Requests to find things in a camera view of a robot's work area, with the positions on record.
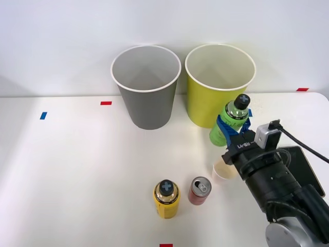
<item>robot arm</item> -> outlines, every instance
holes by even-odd
[[[281,136],[277,123],[259,126],[256,133],[248,129],[234,135],[223,132],[228,142],[223,160],[236,167],[266,214],[270,247],[327,246],[329,207],[312,185],[301,187],[289,172],[289,152],[277,149]],[[286,164],[279,154],[287,155]]]

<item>small white cup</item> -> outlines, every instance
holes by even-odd
[[[235,178],[237,176],[237,170],[234,165],[226,165],[221,158],[213,165],[211,176],[215,183],[222,183]]]

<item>can lid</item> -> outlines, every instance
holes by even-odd
[[[250,104],[250,97],[246,94],[240,94],[234,101],[234,106],[239,110],[244,110]]]
[[[162,196],[168,197],[174,192],[174,184],[168,179],[162,180],[159,185],[159,192]]]
[[[192,181],[193,193],[198,197],[206,197],[211,191],[211,183],[205,177],[197,177]]]

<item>paper cup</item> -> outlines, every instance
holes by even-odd
[[[211,177],[215,183],[222,183],[237,176],[237,170],[234,165],[226,165],[221,158],[213,165]]]
[[[256,65],[239,48],[224,44],[202,45],[185,60],[188,73],[187,108],[198,126],[212,128],[225,104],[253,81]]]
[[[156,45],[136,46],[114,59],[111,76],[135,125],[154,130],[169,121],[180,71],[178,56]]]

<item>black bottle cap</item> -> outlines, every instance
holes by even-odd
[[[174,184],[168,179],[162,180],[159,185],[160,194],[164,197],[170,196],[174,192]]]
[[[250,103],[250,97],[246,94],[240,94],[234,101],[234,106],[239,110],[244,110]]]

